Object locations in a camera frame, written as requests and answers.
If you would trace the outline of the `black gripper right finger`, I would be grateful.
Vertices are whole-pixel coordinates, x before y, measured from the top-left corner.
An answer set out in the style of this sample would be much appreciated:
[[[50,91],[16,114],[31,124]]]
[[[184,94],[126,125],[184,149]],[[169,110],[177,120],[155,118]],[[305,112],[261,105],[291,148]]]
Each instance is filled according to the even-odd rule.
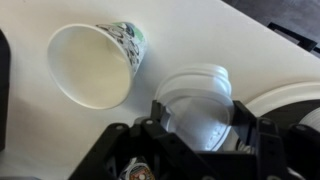
[[[232,127],[252,153],[204,152],[217,180],[320,180],[320,133],[304,124],[281,129],[235,100]]]

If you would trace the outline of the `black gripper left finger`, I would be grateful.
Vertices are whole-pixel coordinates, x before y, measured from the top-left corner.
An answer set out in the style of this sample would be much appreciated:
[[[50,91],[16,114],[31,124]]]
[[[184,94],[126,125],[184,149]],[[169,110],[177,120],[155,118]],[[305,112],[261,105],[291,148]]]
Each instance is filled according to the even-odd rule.
[[[109,125],[68,180],[116,180],[132,158],[143,157],[160,180],[204,180],[214,171],[176,134],[160,125],[164,106],[154,100],[151,115],[132,127]]]

